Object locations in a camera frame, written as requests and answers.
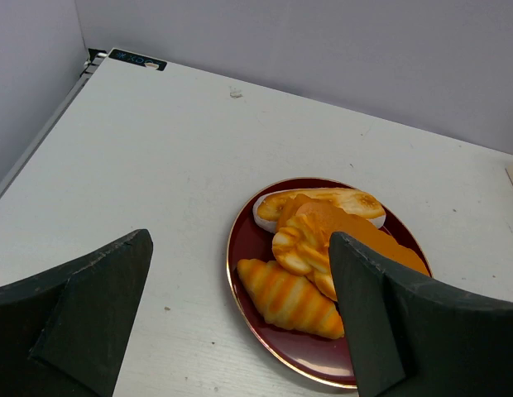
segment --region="maroon plate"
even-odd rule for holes
[[[241,259],[272,261],[273,235],[261,229],[252,216],[252,207],[263,194],[289,189],[351,188],[337,181],[319,178],[297,178],[277,182],[251,198],[234,221],[227,245],[227,275],[233,297],[242,316],[256,338],[282,363],[294,371],[326,385],[356,389],[356,378],[348,352],[347,339],[336,341],[303,332],[286,331],[270,324],[257,312],[251,298],[243,288],[236,272]],[[404,224],[387,208],[386,221],[381,230],[391,234],[402,246],[415,251],[424,261],[431,275],[428,262],[416,240]]]

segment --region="bread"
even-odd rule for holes
[[[282,206],[282,210],[280,211],[279,219],[276,221],[276,229],[275,233],[279,231],[281,227],[286,226],[286,222],[288,219],[295,216],[299,208],[301,208],[306,203],[320,203],[321,200],[317,200],[316,198],[310,198],[306,194],[297,194],[293,198],[287,198],[284,205]]]
[[[328,203],[303,204],[295,216],[286,221],[286,227],[273,237],[273,255],[288,272],[307,275],[321,292],[335,300],[328,258],[333,232],[346,232],[383,256],[429,275],[424,262],[413,250],[401,246],[394,237],[376,229],[366,219],[347,214]]]
[[[347,213],[356,214],[369,220],[378,228],[383,226],[386,219],[386,212],[380,202],[361,190],[345,188],[295,189],[261,196],[253,205],[253,217],[256,224],[268,232],[274,233],[286,200],[293,199],[298,194],[331,203]]]
[[[335,304],[306,277],[288,273],[276,261],[258,259],[239,261],[237,272],[266,323],[330,339],[344,335]]]

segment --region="white table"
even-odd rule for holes
[[[237,311],[225,251],[240,207],[279,179],[338,179],[399,216],[437,279],[513,300],[512,160],[180,65],[106,59],[0,200],[0,285],[145,227],[154,255],[116,396],[333,393],[283,367]]]

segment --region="blue label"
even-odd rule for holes
[[[111,53],[109,54],[109,58],[111,58],[112,60],[121,60],[122,62],[126,62],[128,64],[144,67],[147,67],[149,65],[157,65],[156,70],[159,71],[165,70],[166,67],[166,62],[164,60],[156,60],[148,56],[133,54],[132,52],[127,52],[124,50],[115,49],[111,51]]]

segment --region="gray wall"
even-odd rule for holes
[[[0,181],[82,71],[74,0],[0,0]]]
[[[121,46],[513,153],[513,0],[77,0]]]

